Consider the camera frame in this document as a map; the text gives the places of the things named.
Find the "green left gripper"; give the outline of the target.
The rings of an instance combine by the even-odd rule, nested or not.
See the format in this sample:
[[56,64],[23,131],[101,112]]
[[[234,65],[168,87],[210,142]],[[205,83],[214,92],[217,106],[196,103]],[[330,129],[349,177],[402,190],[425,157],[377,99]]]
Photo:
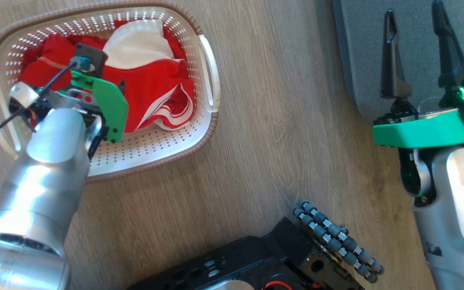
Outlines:
[[105,140],[123,139],[129,105],[121,88],[88,72],[71,71],[67,90],[54,92],[54,108],[70,108],[89,118],[100,117],[108,127]]

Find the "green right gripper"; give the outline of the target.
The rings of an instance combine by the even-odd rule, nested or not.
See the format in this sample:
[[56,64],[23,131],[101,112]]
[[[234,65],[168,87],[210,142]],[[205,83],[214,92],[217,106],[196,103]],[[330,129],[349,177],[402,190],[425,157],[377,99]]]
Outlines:
[[[445,91],[436,111],[387,118],[374,123],[372,133],[378,145],[422,149],[464,143],[464,55],[441,0],[431,2],[431,16],[433,31],[439,42],[438,86],[450,88]],[[395,11],[388,9],[384,15],[383,29],[382,99],[411,96],[411,85],[405,80],[398,50],[399,40]]]

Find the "red garment with white trim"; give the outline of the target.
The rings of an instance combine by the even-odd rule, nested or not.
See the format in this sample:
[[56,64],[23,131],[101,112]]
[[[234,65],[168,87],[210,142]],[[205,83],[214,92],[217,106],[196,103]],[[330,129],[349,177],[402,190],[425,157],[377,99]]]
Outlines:
[[[153,123],[175,131],[186,125],[195,113],[194,86],[186,67],[186,54],[165,26],[164,36],[174,59],[157,60],[130,70],[105,65],[103,70],[103,80],[115,85],[124,82],[124,98],[129,105],[126,133]],[[102,50],[107,40],[94,35],[50,35],[36,48],[25,52],[19,81],[43,87],[69,64],[76,44]]]

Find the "grey fabric sofa seat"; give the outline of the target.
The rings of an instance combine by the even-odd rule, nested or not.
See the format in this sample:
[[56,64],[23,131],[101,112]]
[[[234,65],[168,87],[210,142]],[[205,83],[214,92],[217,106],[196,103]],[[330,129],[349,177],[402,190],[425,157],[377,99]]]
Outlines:
[[[442,0],[464,54],[464,0]],[[392,100],[381,99],[384,14],[394,9],[400,33],[398,49],[410,102],[420,111],[439,101],[440,58],[433,32],[432,0],[333,0],[343,75],[361,117],[372,123],[389,112]]]

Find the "white perforated laundry basket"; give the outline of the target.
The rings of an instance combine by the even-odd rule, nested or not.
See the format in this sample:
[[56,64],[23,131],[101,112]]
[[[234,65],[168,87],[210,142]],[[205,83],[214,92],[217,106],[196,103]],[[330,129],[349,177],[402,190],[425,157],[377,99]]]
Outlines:
[[184,158],[204,147],[218,122],[220,78],[214,53],[197,19],[169,0],[112,0],[35,15],[0,32],[0,123],[8,116],[8,92],[20,75],[24,52],[51,34],[110,35],[116,20],[160,19],[182,44],[195,85],[195,115],[182,129],[151,125],[118,144],[103,142],[91,161],[90,183],[125,176]]

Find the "white cloth garment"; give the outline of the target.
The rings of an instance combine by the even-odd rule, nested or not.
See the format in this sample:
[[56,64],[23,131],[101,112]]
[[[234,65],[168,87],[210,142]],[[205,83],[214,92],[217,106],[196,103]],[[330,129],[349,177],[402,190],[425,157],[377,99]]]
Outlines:
[[114,27],[102,49],[107,55],[106,66],[130,70],[157,60],[175,58],[164,36],[162,20],[115,21]]

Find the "grey roller omni wheel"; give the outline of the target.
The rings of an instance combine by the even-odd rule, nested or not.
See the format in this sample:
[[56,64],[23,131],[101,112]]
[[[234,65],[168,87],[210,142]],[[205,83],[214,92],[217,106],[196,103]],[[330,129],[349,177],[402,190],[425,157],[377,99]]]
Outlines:
[[331,222],[308,200],[300,200],[293,209],[293,215],[328,253],[352,266],[370,284],[376,283],[384,273],[381,263],[361,248],[344,226]]

